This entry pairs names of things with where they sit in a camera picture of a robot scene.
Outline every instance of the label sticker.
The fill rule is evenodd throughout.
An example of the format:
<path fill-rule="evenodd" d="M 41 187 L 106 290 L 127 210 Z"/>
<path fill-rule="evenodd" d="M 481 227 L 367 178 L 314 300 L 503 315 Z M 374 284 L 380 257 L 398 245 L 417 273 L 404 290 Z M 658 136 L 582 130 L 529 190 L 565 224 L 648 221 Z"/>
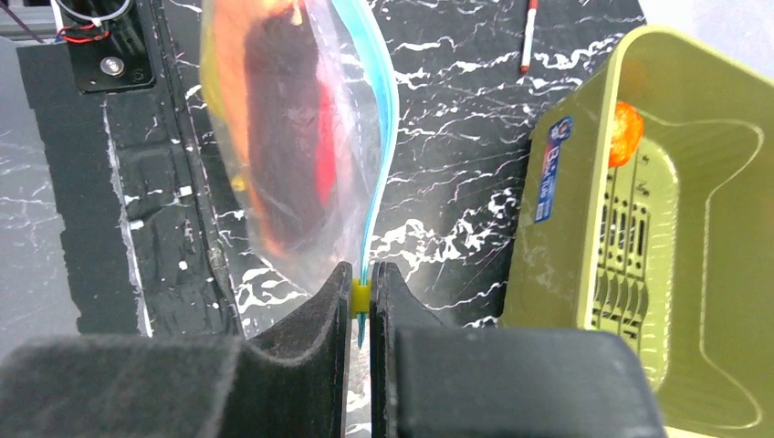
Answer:
<path fill-rule="evenodd" d="M 559 167 L 561 143 L 570 137 L 572 117 L 565 117 L 549 129 L 549 141 L 543 157 L 543 172 L 540 177 L 538 207 L 535 209 L 535 224 L 551 217 L 556 189 L 556 172 Z"/>

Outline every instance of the plastic basket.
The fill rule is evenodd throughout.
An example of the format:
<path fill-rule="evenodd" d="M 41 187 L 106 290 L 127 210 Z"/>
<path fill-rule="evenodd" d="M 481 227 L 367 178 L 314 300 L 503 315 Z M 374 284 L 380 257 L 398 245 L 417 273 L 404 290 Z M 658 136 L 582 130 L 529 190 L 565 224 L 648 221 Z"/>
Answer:
<path fill-rule="evenodd" d="M 645 131 L 609 170 L 617 100 Z M 672 436 L 774 436 L 772 136 L 774 83 L 635 29 L 532 132 L 502 325 L 619 334 Z"/>

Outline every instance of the red and white pen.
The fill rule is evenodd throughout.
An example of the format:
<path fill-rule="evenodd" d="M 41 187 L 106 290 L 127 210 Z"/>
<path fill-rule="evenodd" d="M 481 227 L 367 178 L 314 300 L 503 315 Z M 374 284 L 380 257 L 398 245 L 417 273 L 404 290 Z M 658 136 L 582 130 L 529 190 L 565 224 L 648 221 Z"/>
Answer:
<path fill-rule="evenodd" d="M 529 61 L 532 59 L 532 38 L 535 35 L 535 16 L 538 14 L 538 0 L 529 0 L 527 11 L 527 25 L 524 27 L 524 50 L 521 51 L 521 74 L 529 70 Z"/>

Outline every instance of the black marble surface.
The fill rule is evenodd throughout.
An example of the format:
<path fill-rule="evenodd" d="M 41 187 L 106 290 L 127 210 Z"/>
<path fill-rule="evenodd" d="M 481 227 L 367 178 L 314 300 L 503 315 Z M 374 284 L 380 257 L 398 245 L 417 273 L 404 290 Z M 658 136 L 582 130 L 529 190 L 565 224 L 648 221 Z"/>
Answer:
<path fill-rule="evenodd" d="M 527 0 L 380 0 L 401 127 L 371 259 L 397 263 L 444 321 L 497 323 L 518 217 L 528 134 L 615 43 L 644 23 L 635 0 L 543 0 L 529 73 L 518 74 Z M 165 0 L 175 62 L 197 130 L 237 307 L 248 337 L 309 298 L 246 240 L 198 82 L 198 0 Z M 368 436 L 368 346 L 353 350 L 348 434 Z"/>

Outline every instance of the orange ball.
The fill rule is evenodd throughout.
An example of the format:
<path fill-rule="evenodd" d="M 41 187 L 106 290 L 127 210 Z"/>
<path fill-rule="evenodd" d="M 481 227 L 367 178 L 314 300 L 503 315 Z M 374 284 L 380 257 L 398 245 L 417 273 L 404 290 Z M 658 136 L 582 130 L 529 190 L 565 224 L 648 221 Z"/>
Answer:
<path fill-rule="evenodd" d="M 609 168 L 621 167 L 629 162 L 637 152 L 644 131 L 643 116 L 632 105 L 625 102 L 615 104 Z"/>

